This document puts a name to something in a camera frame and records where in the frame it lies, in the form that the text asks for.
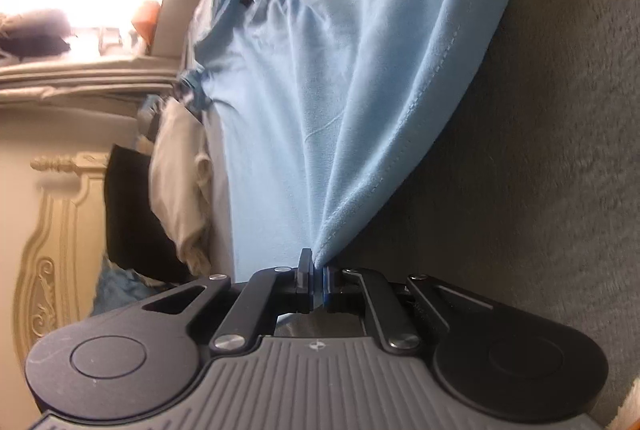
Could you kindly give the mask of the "folded cream garment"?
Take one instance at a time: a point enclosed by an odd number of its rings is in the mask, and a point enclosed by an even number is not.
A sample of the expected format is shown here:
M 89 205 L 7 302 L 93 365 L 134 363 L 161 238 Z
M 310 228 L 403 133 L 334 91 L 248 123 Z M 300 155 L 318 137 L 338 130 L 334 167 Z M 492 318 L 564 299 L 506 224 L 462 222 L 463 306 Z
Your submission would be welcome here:
M 180 102 L 168 99 L 151 158 L 150 204 L 193 276 L 212 271 L 206 255 L 212 180 L 204 126 Z

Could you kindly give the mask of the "grey curtain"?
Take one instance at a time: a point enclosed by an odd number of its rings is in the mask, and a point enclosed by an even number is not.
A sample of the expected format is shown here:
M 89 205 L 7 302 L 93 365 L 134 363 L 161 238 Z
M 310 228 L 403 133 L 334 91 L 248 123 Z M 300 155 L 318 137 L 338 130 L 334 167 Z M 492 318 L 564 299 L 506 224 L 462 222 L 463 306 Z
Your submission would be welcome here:
M 47 60 L 1 68 L 1 106 L 54 106 L 134 117 L 150 94 L 170 94 L 179 63 L 153 57 Z

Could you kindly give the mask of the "ornate cream headboard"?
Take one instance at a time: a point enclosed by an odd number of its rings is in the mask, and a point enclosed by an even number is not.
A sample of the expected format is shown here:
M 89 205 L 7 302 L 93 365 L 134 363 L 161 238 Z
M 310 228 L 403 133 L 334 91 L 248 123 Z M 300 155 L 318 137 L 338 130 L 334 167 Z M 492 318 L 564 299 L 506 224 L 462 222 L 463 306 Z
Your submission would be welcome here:
M 43 156 L 30 167 L 79 178 L 73 196 L 41 194 L 35 230 L 21 259 L 12 334 L 17 363 L 55 329 L 89 316 L 106 249 L 104 178 L 107 153 Z

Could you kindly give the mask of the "black bag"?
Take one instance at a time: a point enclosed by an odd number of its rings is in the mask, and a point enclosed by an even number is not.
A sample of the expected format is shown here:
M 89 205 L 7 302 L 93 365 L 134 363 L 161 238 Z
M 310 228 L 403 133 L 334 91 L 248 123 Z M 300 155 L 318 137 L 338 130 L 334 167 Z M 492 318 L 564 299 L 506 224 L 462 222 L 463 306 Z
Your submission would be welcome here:
M 115 265 L 148 279 L 182 284 L 191 278 L 150 204 L 151 157 L 112 147 L 104 178 L 106 252 Z

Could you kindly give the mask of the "orange object on windowsill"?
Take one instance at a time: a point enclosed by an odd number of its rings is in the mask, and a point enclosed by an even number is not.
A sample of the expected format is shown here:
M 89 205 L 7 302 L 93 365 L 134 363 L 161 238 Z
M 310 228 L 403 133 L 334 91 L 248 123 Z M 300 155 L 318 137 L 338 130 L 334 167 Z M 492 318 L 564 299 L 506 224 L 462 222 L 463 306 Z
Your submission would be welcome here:
M 160 3 L 147 0 L 142 2 L 131 19 L 132 27 L 148 46 L 153 42 L 159 15 Z

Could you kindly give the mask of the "light blue t-shirt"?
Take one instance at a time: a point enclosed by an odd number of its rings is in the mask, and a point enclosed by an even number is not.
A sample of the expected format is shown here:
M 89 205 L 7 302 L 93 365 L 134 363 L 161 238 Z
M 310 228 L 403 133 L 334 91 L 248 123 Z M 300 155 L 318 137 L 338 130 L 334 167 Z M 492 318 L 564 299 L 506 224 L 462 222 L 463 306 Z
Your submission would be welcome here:
M 245 281 L 326 265 L 442 132 L 509 0 L 201 0 L 190 70 L 224 146 Z

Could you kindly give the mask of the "dark grey garment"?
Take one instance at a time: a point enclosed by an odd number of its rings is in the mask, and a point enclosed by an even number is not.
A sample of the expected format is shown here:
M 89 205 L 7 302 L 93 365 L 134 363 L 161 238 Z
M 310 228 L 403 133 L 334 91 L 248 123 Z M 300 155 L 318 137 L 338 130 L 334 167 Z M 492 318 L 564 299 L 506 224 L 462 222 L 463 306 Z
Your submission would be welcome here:
M 212 102 L 203 88 L 202 77 L 200 70 L 183 71 L 172 85 L 174 98 L 198 121 Z

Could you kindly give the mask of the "grey bed blanket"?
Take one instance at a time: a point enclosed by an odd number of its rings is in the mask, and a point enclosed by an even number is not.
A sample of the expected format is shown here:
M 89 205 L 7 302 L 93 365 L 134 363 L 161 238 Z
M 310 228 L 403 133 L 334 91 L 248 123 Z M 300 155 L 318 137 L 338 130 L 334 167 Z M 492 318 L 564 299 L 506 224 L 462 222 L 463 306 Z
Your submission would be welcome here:
M 600 344 L 593 417 L 639 415 L 639 0 L 510 0 L 449 123 L 344 250 Z

